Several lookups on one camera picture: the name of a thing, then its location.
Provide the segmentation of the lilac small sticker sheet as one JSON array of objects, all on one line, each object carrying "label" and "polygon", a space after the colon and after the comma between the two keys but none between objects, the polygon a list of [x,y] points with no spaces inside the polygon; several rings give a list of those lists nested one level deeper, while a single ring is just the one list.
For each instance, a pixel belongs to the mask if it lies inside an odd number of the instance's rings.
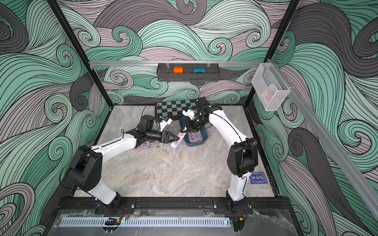
[{"label": "lilac small sticker sheet", "polygon": [[161,148],[161,147],[164,147],[164,144],[162,144],[160,142],[153,142],[152,143],[152,148]]}]

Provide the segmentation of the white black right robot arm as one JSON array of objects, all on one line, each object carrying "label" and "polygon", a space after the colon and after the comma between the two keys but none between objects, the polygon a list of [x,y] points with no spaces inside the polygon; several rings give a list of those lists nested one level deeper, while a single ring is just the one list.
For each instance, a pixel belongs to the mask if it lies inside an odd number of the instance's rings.
[{"label": "white black right robot arm", "polygon": [[197,112],[192,108],[182,111],[189,119],[181,131],[197,132],[211,124],[221,134],[229,147],[226,162],[232,173],[225,204],[230,212],[241,211],[246,204],[247,181],[258,165],[258,143],[254,137],[249,138],[239,131],[219,104],[198,99],[196,107]]}]

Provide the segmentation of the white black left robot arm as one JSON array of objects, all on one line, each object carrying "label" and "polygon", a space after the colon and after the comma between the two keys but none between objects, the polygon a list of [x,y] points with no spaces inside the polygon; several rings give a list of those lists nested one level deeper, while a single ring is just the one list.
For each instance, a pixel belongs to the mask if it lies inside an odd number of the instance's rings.
[{"label": "white black left robot arm", "polygon": [[109,212],[117,213],[121,208],[121,196],[109,187],[101,178],[102,165],[113,157],[134,148],[146,141],[157,141],[170,144],[179,140],[179,137],[165,129],[172,123],[168,117],[155,118],[143,115],[136,128],[122,131],[122,136],[104,144],[88,147],[80,146],[74,159],[68,164],[64,177],[88,193]]}]

